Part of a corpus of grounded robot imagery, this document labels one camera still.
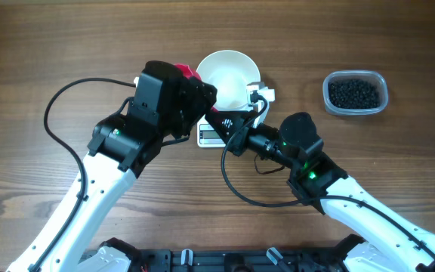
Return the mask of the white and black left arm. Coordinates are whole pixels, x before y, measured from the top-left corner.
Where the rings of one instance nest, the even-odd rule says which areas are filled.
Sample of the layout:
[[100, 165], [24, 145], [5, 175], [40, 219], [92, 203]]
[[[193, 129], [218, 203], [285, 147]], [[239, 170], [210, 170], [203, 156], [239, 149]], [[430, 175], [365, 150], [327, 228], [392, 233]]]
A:
[[99, 121], [80, 158], [55, 133], [79, 168], [54, 213], [9, 271], [75, 271], [79, 260], [117, 200], [165, 146], [184, 142], [217, 100], [217, 89], [177, 66], [146, 63], [134, 95]]

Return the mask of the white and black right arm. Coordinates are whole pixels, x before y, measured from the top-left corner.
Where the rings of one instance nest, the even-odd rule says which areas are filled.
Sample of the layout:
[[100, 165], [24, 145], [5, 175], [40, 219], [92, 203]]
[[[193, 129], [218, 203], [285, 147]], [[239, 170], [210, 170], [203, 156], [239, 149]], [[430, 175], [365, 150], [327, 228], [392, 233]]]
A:
[[279, 128], [254, 124], [256, 111], [212, 109], [205, 120], [224, 141], [226, 153], [246, 150], [289, 168], [295, 203], [312, 206], [353, 230], [329, 265], [345, 271], [435, 271], [435, 234], [376, 200], [322, 150], [310, 115], [288, 116]]

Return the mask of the pink plastic measuring scoop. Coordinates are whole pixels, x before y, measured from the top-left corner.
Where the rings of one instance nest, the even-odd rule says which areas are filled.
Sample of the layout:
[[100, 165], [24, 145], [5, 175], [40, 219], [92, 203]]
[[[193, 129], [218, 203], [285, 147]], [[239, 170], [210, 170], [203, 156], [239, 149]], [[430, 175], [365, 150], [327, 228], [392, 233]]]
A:
[[197, 71], [192, 69], [189, 65], [176, 63], [175, 66], [183, 73], [184, 77], [188, 79], [190, 79], [191, 77], [195, 77], [198, 80], [202, 80]]

